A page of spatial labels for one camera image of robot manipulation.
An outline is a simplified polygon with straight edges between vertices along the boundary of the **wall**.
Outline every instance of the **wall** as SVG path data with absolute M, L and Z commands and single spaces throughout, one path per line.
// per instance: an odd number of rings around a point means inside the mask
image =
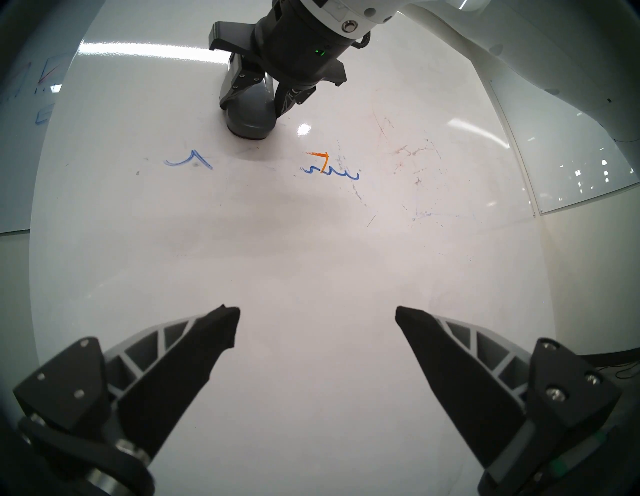
M 39 23 L 60 0 L 13 0 L 0 7 L 0 80 Z
M 30 228 L 33 185 L 54 105 L 102 2 L 59 2 L 26 40 L 0 89 L 0 232 Z
M 529 197 L 534 198 L 509 115 L 504 114 L 489 84 L 504 73 L 505 64 L 429 11 L 414 5 L 401 11 L 473 63 L 513 145 Z M 523 111 L 535 105 L 538 95 L 528 95 L 529 103 Z M 636 253 L 640 246 L 636 216 L 640 188 L 630 186 L 544 215 L 536 210 L 535 202 L 532 209 L 547 265 L 558 340 L 580 354 L 640 347 L 640 305 L 636 298 L 640 294 L 640 259 Z
M 12 389 L 39 365 L 29 302 L 29 232 L 0 235 L 0 406 L 11 423 L 22 410 Z

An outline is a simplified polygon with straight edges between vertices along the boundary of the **orange marker line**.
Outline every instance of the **orange marker line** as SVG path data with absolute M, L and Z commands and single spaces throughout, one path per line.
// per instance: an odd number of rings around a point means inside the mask
M 324 172 L 324 169 L 326 168 L 326 165 L 329 162 L 329 153 L 325 152 L 323 154 L 319 154 L 319 153 L 315 153 L 315 152 L 307 152 L 307 155 L 315 155 L 316 157 L 324 157 L 324 165 L 322 166 L 322 170 L 320 171 L 320 174 L 322 174 Z

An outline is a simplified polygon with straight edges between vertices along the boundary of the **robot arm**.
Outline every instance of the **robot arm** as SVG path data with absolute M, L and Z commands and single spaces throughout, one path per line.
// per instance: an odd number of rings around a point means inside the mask
M 371 29 L 406 3 L 273 0 L 256 24 L 216 22 L 210 50 L 232 53 L 220 91 L 228 128 L 242 138 L 261 140 L 278 117 L 311 96 L 317 83 L 340 86 L 347 77 L 337 58 L 350 46 L 366 46 Z M 279 82 L 275 94 L 271 78 Z

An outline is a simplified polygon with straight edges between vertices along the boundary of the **blue drawing on whiteboard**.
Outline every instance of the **blue drawing on whiteboard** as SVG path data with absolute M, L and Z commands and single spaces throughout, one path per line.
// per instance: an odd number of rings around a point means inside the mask
M 24 80 L 27 78 L 27 73 L 31 68 L 31 62 L 22 64 L 18 69 L 6 78 L 6 81 L 0 89 L 0 102 L 7 101 L 9 98 L 16 98 L 22 89 Z
M 317 170 L 318 172 L 322 172 L 318 167 L 316 167 L 315 165 L 312 165 L 311 168 L 309 170 L 305 169 L 304 167 L 300 168 L 301 171 L 306 172 L 307 174 L 311 174 L 314 170 Z M 349 179 L 353 179 L 354 181 L 357 181 L 360 178 L 360 173 L 356 174 L 356 177 L 352 177 L 349 175 L 349 173 L 347 171 L 344 172 L 338 172 L 336 169 L 334 169 L 333 167 L 329 166 L 329 172 L 322 172 L 322 174 L 327 174 L 327 175 L 331 175 L 331 172 L 336 173 L 337 175 L 340 175 L 342 177 L 346 176 Z
M 51 113 L 53 112 L 53 106 L 54 104 L 47 105 L 46 107 L 43 107 L 40 110 L 38 110 L 38 115 L 36 116 L 37 125 L 44 124 L 46 121 L 50 119 Z
M 184 165 L 187 162 L 189 162 L 192 158 L 196 158 L 200 161 L 200 163 L 202 163 L 205 167 L 207 167 L 209 170 L 213 170 L 213 167 L 209 164 L 209 162 L 207 162 L 204 158 L 202 158 L 202 155 L 200 155 L 196 150 L 192 150 L 191 151 L 191 155 L 189 155 L 186 160 L 183 160 L 182 162 L 169 162 L 168 160 L 165 160 L 164 163 L 168 166 L 171 167 L 175 167 L 177 165 Z

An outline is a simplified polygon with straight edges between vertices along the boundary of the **white table surface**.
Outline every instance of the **white table surface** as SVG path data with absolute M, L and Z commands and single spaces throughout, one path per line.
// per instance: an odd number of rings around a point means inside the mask
M 513 151 L 470 62 L 402 15 L 345 52 L 340 88 L 320 83 L 264 141 L 236 138 L 218 107 L 226 65 L 197 60 L 223 57 L 157 45 L 205 49 L 214 21 L 268 8 L 103 6 L 36 178 L 38 356 L 239 306 L 236 347 L 150 466 L 156 494 L 473 493 L 481 467 L 394 311 L 472 322 L 528 350 L 555 335 Z M 191 150 L 212 170 L 163 163 Z M 306 174 L 323 162 L 306 152 L 360 178 Z

